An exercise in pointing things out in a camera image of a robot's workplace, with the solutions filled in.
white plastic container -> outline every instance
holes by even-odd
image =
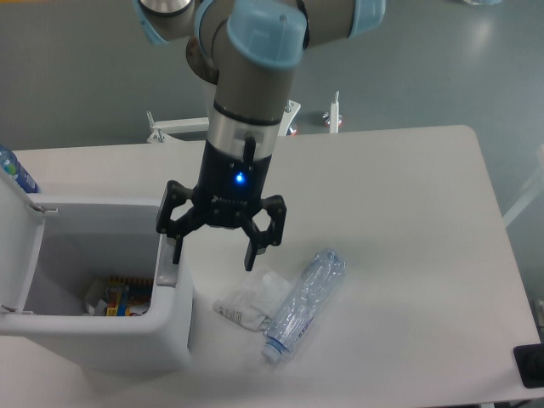
[[[193,282],[183,253],[173,265],[173,248],[155,232],[160,202],[32,199],[0,172],[0,335],[96,369],[188,364]],[[154,279],[146,314],[82,316],[85,291],[111,275]]]

white table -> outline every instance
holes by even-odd
[[[203,144],[18,152],[55,194],[160,197],[192,186]],[[3,406],[460,405],[544,396],[523,387],[514,346],[539,338],[467,127],[281,139],[265,194],[285,197],[284,241],[257,263],[294,279],[325,246],[347,260],[293,361],[273,370],[263,339],[212,312],[240,281],[247,238],[202,228],[185,240],[195,280],[194,367],[163,375],[83,370],[0,338]]]

blue led light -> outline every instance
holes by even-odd
[[[238,185],[244,185],[246,183],[246,176],[244,176],[244,173],[238,173],[235,176],[235,182]]]

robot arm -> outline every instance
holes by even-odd
[[[154,43],[187,37],[194,27],[199,47],[188,44],[190,66],[217,84],[196,187],[168,182],[157,232],[176,240],[177,263],[184,237],[202,225],[243,228],[250,240],[245,266],[251,270],[259,253],[281,243],[285,202],[280,195],[261,194],[303,50],[374,28],[385,0],[134,1]],[[171,220],[187,200],[193,207]],[[263,209],[270,224],[260,231],[252,219]]]

blue bottle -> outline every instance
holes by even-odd
[[[331,248],[317,252],[264,332],[263,355],[270,362],[295,351],[345,270],[346,263]]]
[[[34,178],[22,167],[17,160],[17,156],[13,151],[3,147],[0,144],[0,167],[17,182],[25,193],[39,193],[38,187]]]

